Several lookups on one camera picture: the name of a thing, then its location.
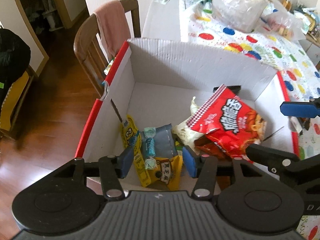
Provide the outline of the black bag on chair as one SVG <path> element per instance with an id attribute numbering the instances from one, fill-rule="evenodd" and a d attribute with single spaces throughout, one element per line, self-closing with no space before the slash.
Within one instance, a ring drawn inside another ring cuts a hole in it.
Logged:
<path id="1" fill-rule="evenodd" d="M 1 104 L 11 85 L 26 71 L 31 59 L 30 47 L 9 29 L 1 28 L 0 82 Z"/>

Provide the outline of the yellow minion snack packet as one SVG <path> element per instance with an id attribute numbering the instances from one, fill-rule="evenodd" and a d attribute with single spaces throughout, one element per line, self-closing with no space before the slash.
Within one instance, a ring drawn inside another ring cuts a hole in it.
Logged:
<path id="1" fill-rule="evenodd" d="M 136 174 L 139 178 L 140 184 L 142 187 L 149 186 L 151 184 L 151 178 L 148 171 L 145 169 L 145 161 L 140 150 L 142 146 L 142 137 L 133 117 L 129 114 L 126 115 L 126 119 L 122 122 L 120 135 L 124 148 L 129 146 L 133 147 L 133 164 L 136 169 Z"/>

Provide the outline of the white wooden sideboard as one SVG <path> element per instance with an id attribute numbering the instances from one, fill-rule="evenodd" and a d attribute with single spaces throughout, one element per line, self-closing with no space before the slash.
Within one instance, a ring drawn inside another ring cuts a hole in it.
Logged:
<path id="1" fill-rule="evenodd" d="M 317 70 L 319 70 L 319 55 L 320 55 L 320 47 L 319 43 L 313 39 L 313 37 L 309 34 L 305 36 L 305 39 L 299 40 L 300 45 L 312 61 L 312 63 L 316 66 Z"/>

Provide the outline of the large clear plastic bag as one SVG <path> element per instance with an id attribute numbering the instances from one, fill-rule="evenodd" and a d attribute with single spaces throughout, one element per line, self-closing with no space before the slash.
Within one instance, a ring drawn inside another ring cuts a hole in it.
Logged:
<path id="1" fill-rule="evenodd" d="M 250 33 L 268 4 L 268 0 L 212 0 L 213 13 L 224 24 Z"/>

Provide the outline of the brown chocolate candy bag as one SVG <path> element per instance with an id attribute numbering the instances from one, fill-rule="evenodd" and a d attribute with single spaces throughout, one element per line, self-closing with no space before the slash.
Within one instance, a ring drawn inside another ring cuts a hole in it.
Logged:
<path id="1" fill-rule="evenodd" d="M 146 141 L 151 136 L 155 143 L 155 155 L 159 158 L 171 159 L 178 155 L 175 142 L 172 137 L 172 125 L 167 124 L 161 127 L 146 127 L 141 131 L 141 151 L 144 158 L 147 157 Z"/>

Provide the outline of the green white round snack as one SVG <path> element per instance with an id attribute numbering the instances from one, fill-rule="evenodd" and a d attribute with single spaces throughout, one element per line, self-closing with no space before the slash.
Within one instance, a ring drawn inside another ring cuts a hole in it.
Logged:
<path id="1" fill-rule="evenodd" d="M 175 148 L 176 148 L 178 155 L 182 155 L 183 147 L 184 147 L 184 145 L 179 140 L 175 140 Z"/>

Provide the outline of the red chip bag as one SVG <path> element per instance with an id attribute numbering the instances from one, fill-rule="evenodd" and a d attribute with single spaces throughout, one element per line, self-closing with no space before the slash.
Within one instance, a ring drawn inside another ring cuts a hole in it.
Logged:
<path id="1" fill-rule="evenodd" d="M 246 148 L 260 144 L 267 121 L 227 86 L 221 85 L 187 121 L 231 158 L 249 160 Z"/>

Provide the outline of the white cream snack bag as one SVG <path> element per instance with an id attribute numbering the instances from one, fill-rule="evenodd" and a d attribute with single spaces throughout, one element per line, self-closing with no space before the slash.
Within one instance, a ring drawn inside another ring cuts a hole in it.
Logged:
<path id="1" fill-rule="evenodd" d="M 200 139 L 204 133 L 193 131 L 187 126 L 187 121 L 189 118 L 181 122 L 172 128 L 172 132 L 178 136 L 182 144 L 189 146 L 190 148 L 195 147 L 195 140 Z"/>

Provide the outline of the wooden chair left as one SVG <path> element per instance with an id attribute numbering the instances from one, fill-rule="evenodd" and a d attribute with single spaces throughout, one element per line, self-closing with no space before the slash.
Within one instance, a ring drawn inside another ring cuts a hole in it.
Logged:
<path id="1" fill-rule="evenodd" d="M 141 37 L 138 1 L 119 1 L 124 8 L 131 37 Z M 110 61 L 108 60 L 107 53 L 101 44 L 100 31 L 94 12 L 84 21 L 76 33 L 73 49 L 76 58 L 83 67 L 95 90 L 102 96 L 104 93 L 104 79 L 107 76 L 108 64 L 116 57 Z"/>

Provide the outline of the red and white cardboard box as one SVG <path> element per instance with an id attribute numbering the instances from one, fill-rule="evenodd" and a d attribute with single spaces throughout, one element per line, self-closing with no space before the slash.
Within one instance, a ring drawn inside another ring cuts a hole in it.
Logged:
<path id="1" fill-rule="evenodd" d="M 90 112 L 76 157 L 87 162 L 123 150 L 121 121 L 132 116 L 138 128 L 178 125 L 190 103 L 202 105 L 220 85 L 239 85 L 239 97 L 267 120 L 263 145 L 297 153 L 297 137 L 280 112 L 286 87 L 276 70 L 230 51 L 148 38 L 125 42 L 106 78 L 108 91 Z"/>

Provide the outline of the dark wooden bookshelf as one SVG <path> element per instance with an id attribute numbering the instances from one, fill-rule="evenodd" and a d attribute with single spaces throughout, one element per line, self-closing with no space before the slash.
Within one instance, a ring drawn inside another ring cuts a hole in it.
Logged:
<path id="1" fill-rule="evenodd" d="M 87 12 L 85 0 L 13 0 L 22 23 L 30 36 L 30 65 L 40 75 L 49 56 L 46 47 L 52 42 L 53 33 L 70 29 Z"/>

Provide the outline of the amber bottle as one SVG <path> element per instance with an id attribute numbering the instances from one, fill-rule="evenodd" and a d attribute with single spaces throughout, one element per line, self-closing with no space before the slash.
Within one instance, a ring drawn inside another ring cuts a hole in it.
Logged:
<path id="1" fill-rule="evenodd" d="M 292 8 L 292 0 L 282 0 L 281 1 L 283 7 L 287 10 L 290 11 Z"/>

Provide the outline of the teal candy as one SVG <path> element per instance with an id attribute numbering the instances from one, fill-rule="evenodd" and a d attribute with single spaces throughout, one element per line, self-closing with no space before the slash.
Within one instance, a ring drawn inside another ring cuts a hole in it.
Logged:
<path id="1" fill-rule="evenodd" d="M 156 135 L 155 127 L 144 128 L 145 137 L 145 169 L 154 170 L 157 166 L 156 163 L 156 150 L 155 150 L 155 140 Z"/>

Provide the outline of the yellow black box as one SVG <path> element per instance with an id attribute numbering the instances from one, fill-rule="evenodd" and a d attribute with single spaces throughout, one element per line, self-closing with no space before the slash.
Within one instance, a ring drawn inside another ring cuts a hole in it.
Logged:
<path id="1" fill-rule="evenodd" d="M 305 13 L 304 16 L 305 16 L 305 17 L 308 19 L 308 21 L 310 22 L 308 32 L 312 32 L 313 29 L 314 29 L 315 26 L 316 26 L 316 20 L 315 20 L 315 18 L 314 18 L 312 15 L 310 15 L 310 14 Z"/>

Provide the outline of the yellow sesame snack packet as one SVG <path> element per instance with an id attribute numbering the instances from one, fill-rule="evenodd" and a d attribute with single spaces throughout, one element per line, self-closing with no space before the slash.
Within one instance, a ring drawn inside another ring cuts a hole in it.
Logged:
<path id="1" fill-rule="evenodd" d="M 172 158 L 156 157 L 156 166 L 147 170 L 151 184 L 155 182 L 165 185 L 170 191 L 178 191 L 180 187 L 180 177 L 183 166 L 181 155 Z"/>

